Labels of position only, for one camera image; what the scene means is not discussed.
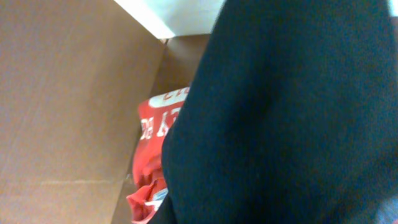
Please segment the black leggings with red waistband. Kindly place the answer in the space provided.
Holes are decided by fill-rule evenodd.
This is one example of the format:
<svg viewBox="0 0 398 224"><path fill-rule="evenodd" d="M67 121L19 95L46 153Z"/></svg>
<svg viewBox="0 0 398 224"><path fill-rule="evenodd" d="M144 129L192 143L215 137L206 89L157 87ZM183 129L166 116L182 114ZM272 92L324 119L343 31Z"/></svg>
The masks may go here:
<svg viewBox="0 0 398 224"><path fill-rule="evenodd" d="M162 147L152 223L376 223L397 194L381 0L227 0Z"/></svg>

